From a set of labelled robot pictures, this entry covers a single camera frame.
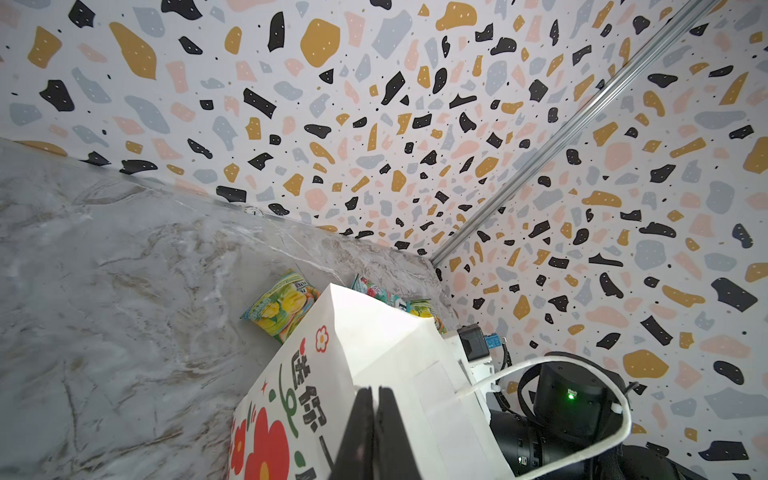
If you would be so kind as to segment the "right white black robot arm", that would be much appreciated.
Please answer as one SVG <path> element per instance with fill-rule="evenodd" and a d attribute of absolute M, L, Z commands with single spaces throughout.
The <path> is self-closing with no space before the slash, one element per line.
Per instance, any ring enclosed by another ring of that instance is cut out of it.
<path fill-rule="evenodd" d="M 516 476 L 549 466 L 618 431 L 618 397 L 582 361 L 606 375 L 624 394 L 634 386 L 617 373 L 578 355 L 550 352 L 548 363 L 527 369 L 517 387 L 520 414 L 503 395 L 490 413 L 490 429 Z M 551 472 L 547 479 L 698 479 L 695 472 L 653 448 L 617 446 Z"/>

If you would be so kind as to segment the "white floral paper bag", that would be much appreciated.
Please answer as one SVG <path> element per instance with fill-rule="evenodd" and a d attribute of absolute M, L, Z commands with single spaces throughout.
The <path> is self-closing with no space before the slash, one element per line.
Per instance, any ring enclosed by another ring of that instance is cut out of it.
<path fill-rule="evenodd" d="M 329 286 L 236 407 L 231 479 L 329 479 L 357 392 L 394 391 L 422 479 L 538 479 L 620 446 L 632 427 L 625 394 L 617 432 L 516 476 L 490 429 L 486 395 L 496 371 L 471 384 L 431 320 L 362 293 Z"/>

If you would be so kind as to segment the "teal Fox's mint candy bag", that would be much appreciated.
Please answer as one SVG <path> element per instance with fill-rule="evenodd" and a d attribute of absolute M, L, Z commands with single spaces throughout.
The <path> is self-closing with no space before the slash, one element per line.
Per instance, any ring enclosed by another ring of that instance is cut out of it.
<path fill-rule="evenodd" d="M 378 286 L 360 274 L 355 277 L 354 281 L 352 282 L 351 289 L 381 301 L 393 308 L 397 308 L 402 311 L 406 311 L 408 309 L 407 302 L 400 296 Z"/>

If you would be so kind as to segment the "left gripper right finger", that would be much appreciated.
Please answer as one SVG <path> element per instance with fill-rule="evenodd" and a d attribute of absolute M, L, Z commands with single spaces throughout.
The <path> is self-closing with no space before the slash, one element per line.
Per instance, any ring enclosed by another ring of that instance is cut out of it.
<path fill-rule="evenodd" d="M 379 388 L 375 419 L 379 478 L 421 480 L 394 391 Z"/>

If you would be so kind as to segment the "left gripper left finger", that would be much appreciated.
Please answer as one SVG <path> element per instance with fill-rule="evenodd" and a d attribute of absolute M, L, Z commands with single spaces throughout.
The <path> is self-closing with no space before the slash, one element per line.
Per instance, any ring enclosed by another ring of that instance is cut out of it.
<path fill-rule="evenodd" d="M 353 403 L 330 480 L 373 480 L 374 409 L 370 387 L 360 389 Z"/>

